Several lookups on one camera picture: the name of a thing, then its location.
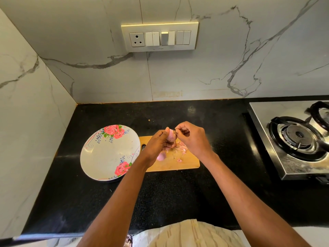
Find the floral plate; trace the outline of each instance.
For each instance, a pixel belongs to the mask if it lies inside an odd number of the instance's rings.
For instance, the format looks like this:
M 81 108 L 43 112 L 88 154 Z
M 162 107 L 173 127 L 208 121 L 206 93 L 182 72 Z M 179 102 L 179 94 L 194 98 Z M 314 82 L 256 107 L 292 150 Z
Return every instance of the floral plate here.
M 84 144 L 80 163 L 90 178 L 109 181 L 124 175 L 141 150 L 137 133 L 124 125 L 99 129 Z

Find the pink rose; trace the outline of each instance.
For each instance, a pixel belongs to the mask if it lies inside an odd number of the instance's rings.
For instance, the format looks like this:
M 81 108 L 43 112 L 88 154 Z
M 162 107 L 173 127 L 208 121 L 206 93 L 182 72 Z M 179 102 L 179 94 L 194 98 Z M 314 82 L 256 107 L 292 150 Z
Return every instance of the pink rose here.
M 104 128 L 104 133 L 107 133 L 109 135 L 113 135 L 117 131 L 116 126 L 117 125 L 106 126 Z
M 122 162 L 120 165 L 117 166 L 117 169 L 115 170 L 115 175 L 117 175 L 118 177 L 124 175 L 128 169 L 130 168 L 128 162 Z
M 114 134 L 114 138 L 115 139 L 118 139 L 118 138 L 121 138 L 124 134 L 124 129 L 123 128 L 119 128 L 119 125 L 116 125 L 116 130 L 117 132 Z

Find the person's right hand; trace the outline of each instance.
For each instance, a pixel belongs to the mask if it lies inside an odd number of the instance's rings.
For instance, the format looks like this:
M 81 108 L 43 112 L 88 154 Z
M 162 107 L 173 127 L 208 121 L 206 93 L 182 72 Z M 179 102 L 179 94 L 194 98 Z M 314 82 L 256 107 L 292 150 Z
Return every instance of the person's right hand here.
M 202 127 L 185 121 L 175 127 L 175 130 L 177 132 L 177 137 L 199 160 L 203 161 L 202 159 L 213 153 L 205 130 Z

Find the marble wall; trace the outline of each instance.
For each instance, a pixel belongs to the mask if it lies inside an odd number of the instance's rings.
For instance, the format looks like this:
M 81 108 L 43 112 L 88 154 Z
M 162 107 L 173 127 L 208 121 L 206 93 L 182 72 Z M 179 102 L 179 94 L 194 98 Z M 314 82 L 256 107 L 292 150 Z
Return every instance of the marble wall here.
M 0 0 L 78 103 L 329 94 L 329 0 Z M 127 53 L 121 24 L 200 22 L 191 51 Z
M 0 239 L 20 235 L 75 107 L 0 9 Z

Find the gas stove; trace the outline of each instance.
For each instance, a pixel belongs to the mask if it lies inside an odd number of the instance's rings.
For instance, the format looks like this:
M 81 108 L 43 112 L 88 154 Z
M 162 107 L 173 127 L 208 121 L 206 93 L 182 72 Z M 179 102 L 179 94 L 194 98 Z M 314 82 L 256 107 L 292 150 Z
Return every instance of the gas stove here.
M 251 102 L 248 110 L 282 180 L 329 184 L 329 101 Z

